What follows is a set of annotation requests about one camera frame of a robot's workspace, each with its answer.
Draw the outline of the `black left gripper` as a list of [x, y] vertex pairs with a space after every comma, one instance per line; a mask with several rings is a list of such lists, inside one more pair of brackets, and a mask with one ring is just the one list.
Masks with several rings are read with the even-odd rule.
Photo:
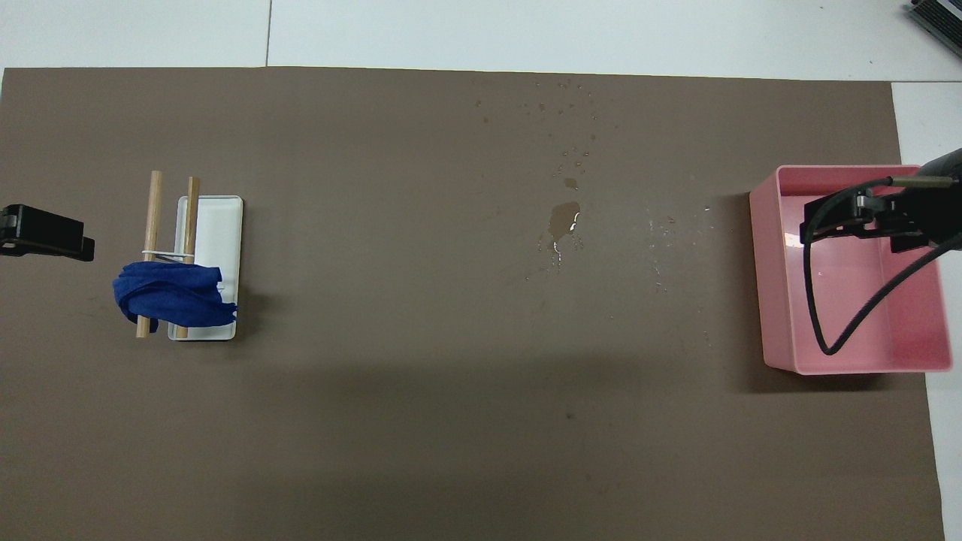
[[82, 220], [66, 218], [24, 204], [1, 213], [1, 249], [14, 256], [51, 255], [93, 261], [95, 240], [85, 236]]

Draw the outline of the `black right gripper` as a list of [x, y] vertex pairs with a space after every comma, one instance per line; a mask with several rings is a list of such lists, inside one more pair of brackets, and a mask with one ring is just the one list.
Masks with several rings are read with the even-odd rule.
[[890, 209], [890, 200], [872, 189], [835, 192], [803, 205], [798, 239], [811, 244], [831, 237], [891, 237], [892, 253], [948, 246], [961, 231], [960, 181], [948, 188], [909, 188], [896, 194], [893, 209], [904, 216], [903, 234], [894, 235], [887, 222]]

